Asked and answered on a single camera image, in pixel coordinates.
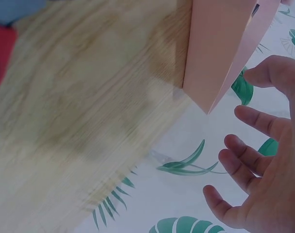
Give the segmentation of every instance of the wooden board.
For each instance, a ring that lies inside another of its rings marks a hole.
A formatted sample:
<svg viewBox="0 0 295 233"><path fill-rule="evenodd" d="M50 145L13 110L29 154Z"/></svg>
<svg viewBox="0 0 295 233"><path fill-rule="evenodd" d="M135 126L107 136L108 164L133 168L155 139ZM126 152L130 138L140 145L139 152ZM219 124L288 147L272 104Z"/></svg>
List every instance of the wooden board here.
<svg viewBox="0 0 295 233"><path fill-rule="evenodd" d="M70 232L190 103L191 0L54 2L0 87L0 233Z"/></svg>

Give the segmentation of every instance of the wood grain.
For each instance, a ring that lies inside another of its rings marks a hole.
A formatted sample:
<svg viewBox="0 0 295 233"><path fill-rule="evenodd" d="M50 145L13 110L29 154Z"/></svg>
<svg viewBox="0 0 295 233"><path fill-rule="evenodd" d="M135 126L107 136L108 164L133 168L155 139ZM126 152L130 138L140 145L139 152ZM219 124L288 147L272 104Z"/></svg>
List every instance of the wood grain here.
<svg viewBox="0 0 295 233"><path fill-rule="evenodd" d="M0 87L0 233L63 233L190 103L191 0L53 2Z"/></svg>

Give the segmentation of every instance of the red object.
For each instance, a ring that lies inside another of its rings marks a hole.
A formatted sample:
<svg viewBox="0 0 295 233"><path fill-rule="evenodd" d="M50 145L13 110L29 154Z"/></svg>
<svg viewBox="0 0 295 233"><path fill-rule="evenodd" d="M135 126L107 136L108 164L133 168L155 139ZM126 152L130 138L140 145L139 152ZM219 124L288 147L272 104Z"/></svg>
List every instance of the red object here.
<svg viewBox="0 0 295 233"><path fill-rule="evenodd" d="M0 84L6 74L16 40L17 32L13 28L0 26Z"/></svg>

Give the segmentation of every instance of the blue fabric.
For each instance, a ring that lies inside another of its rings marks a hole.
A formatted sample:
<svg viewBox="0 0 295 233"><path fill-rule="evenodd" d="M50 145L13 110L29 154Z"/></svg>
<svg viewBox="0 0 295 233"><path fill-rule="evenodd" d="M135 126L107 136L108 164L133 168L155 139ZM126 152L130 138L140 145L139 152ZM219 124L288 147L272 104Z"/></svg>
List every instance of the blue fabric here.
<svg viewBox="0 0 295 233"><path fill-rule="evenodd" d="M46 0L0 0L0 24L9 25L34 14L46 5Z"/></svg>

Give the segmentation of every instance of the palm leaf print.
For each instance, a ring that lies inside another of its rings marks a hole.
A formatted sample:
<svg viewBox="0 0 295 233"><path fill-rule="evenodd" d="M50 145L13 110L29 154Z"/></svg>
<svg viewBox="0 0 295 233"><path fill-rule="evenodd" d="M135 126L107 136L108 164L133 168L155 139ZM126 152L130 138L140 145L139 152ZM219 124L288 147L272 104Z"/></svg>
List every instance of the palm leaf print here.
<svg viewBox="0 0 295 233"><path fill-rule="evenodd" d="M127 177L123 179L122 183L125 184L127 187L135 188L134 184ZM115 205L112 202L112 198L117 200L119 203L121 203L125 207L125 209L127 209L127 205L125 201L122 199L122 195L130 196L121 187L117 186L116 189L111 192L111 197L107 197L105 200L102 201L101 204L98 205L96 209L92 211L93 220L98 230L100 230L99 219L101 219L102 223L105 226L107 226L107 218L111 218L112 220L115 220L114 215L115 214L119 215Z"/></svg>
<svg viewBox="0 0 295 233"><path fill-rule="evenodd" d="M279 143L269 138L259 149L259 153L264 156L274 156L277 154Z"/></svg>
<svg viewBox="0 0 295 233"><path fill-rule="evenodd" d="M194 217L172 217L160 220L151 228L149 233L220 233L221 226L213 225L209 221L198 220Z"/></svg>
<svg viewBox="0 0 295 233"><path fill-rule="evenodd" d="M236 81L231 86L231 89L236 93L236 95L241 100L242 105L248 105L253 97L253 85L249 84L243 77L244 72L247 67L244 67Z"/></svg>
<svg viewBox="0 0 295 233"><path fill-rule="evenodd" d="M288 38L281 38L281 44L285 48L285 50L288 52L288 54L295 59L295 30L291 29L289 31Z"/></svg>
<svg viewBox="0 0 295 233"><path fill-rule="evenodd" d="M291 17L291 18L295 18L295 16L290 15L291 12L290 12L290 9L289 8L286 11L278 11L278 12L284 14L285 16L288 16L288 17Z"/></svg>
<svg viewBox="0 0 295 233"><path fill-rule="evenodd" d="M208 168L202 168L202 167L193 165L193 163L201 155L204 146L205 146L205 140L202 140L202 142L200 143L196 151L193 154L191 154L188 158L179 162L166 163L162 166L157 167L157 170L165 171L173 175L179 175L179 176L200 176L200 175L207 174L208 172L224 174L222 172L213 171L213 169L218 165L218 162L216 162L215 164L213 164L212 166Z"/></svg>

